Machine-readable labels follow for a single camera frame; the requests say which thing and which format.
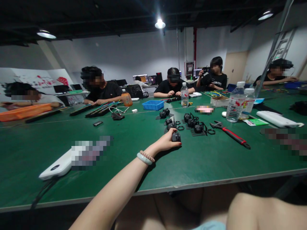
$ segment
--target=bottle cap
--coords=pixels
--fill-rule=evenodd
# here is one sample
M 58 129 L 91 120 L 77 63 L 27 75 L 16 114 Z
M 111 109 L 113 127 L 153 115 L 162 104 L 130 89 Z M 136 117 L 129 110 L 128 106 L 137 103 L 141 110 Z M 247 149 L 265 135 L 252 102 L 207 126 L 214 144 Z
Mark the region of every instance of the bottle cap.
M 238 81 L 237 86 L 239 87 L 244 87 L 245 86 L 245 81 Z
M 246 93 L 246 94 L 251 94 L 253 92 L 255 92 L 255 89 L 253 89 L 253 88 L 246 88 L 246 89 L 244 89 L 244 93 Z

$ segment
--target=blue container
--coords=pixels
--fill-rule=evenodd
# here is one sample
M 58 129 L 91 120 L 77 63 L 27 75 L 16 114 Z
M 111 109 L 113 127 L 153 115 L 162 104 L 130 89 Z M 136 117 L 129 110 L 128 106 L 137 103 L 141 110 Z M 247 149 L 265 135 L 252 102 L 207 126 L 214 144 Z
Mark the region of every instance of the blue container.
M 287 83 L 285 84 L 285 88 L 294 88 L 294 89 L 297 89 L 297 88 L 302 87 L 302 84 L 303 84 L 303 82 L 301 82 L 301 81 L 297 81 L 297 82 L 287 82 Z
M 249 88 L 250 85 L 251 84 L 245 84 L 244 88 Z M 227 91 L 232 92 L 236 87 L 237 87 L 237 85 L 235 85 L 235 84 L 228 84 Z
M 164 101 L 148 101 L 142 104 L 144 109 L 148 110 L 160 110 L 164 107 Z

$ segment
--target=person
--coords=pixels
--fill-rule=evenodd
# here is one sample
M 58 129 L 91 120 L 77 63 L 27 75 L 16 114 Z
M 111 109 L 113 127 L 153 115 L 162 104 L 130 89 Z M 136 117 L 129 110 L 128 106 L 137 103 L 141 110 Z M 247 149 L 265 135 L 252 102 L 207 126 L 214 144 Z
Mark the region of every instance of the person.
M 270 64 L 269 70 L 266 73 L 265 79 L 263 81 L 263 85 L 276 85 L 283 82 L 295 82 L 298 81 L 297 77 L 286 78 L 284 76 L 285 69 L 290 69 L 293 67 L 292 62 L 285 59 L 277 59 Z M 260 78 L 257 77 L 253 86 L 255 87 L 260 83 Z
M 181 142 L 171 141 L 174 132 L 177 130 L 171 128 L 143 152 L 141 157 L 147 161 L 136 157 L 115 175 L 70 230 L 107 230 L 115 220 L 115 230 L 226 230 L 226 226 L 229 230 L 306 228 L 306 206 L 239 193 L 235 184 L 184 190 L 175 198 L 168 193 L 132 197 L 148 168 L 148 161 L 153 161 L 151 157 L 181 146 Z
M 177 68 L 169 68 L 167 71 L 167 80 L 162 81 L 155 90 L 154 97 L 172 97 L 181 96 L 182 83 L 185 82 L 180 78 L 180 72 Z M 186 83 L 189 89 L 189 94 L 195 92 L 195 89 L 190 84 Z
M 143 88 L 149 87 L 149 85 L 146 85 L 144 82 L 142 82 L 141 77 L 139 76 L 135 77 L 134 83 L 138 84 L 141 87 L 143 93 L 145 93 Z
M 207 77 L 203 77 L 204 70 L 199 72 L 196 87 L 207 86 L 206 90 L 225 90 L 227 87 L 227 75 L 222 73 L 223 59 L 221 57 L 214 57 L 210 62 L 210 71 L 208 76 L 212 78 L 212 83 L 206 85 Z
M 81 78 L 90 91 L 90 94 L 84 100 L 84 104 L 102 105 L 122 99 L 122 89 L 117 84 L 108 84 L 100 68 L 96 66 L 82 68 Z
M 57 108 L 63 105 L 63 102 L 54 95 L 47 95 L 39 92 L 28 83 L 14 82 L 6 84 L 5 95 L 12 100 L 21 100 L 17 102 L 1 102 L 1 107 L 7 110 L 18 109 L 21 107 L 51 104 L 51 107 Z

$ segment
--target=white t-shirt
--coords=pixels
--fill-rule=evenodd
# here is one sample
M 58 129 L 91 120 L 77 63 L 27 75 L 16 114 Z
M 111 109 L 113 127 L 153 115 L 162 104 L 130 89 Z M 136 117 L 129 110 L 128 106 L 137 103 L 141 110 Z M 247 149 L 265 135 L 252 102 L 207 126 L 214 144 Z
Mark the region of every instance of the white t-shirt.
M 142 92 L 145 93 L 145 91 L 143 90 L 143 87 L 147 88 L 148 85 L 146 85 L 144 82 L 141 82 L 139 80 L 135 80 L 134 83 L 138 84 L 141 87 Z
M 52 102 L 58 102 L 61 105 L 64 104 L 60 99 L 58 99 L 58 97 L 54 95 L 47 95 L 47 94 L 41 94 L 41 99 L 37 101 L 37 103 L 40 103 L 40 104 L 47 104 L 47 103 L 52 103 Z

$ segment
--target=ceiling light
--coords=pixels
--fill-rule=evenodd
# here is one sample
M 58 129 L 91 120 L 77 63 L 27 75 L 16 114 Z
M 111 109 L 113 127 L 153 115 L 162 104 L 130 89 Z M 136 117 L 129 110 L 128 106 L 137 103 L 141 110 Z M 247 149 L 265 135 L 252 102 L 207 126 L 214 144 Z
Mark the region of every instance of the ceiling light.
M 57 37 L 49 33 L 47 30 L 39 30 L 37 35 L 45 38 L 56 39 Z
M 273 16 L 273 13 L 271 11 L 266 11 L 262 14 L 262 16 L 260 18 L 258 18 L 258 21 L 267 19 L 267 18 L 272 17 L 272 16 Z
M 158 19 L 157 23 L 154 25 L 157 29 L 163 29 L 165 27 L 165 23 L 162 19 Z

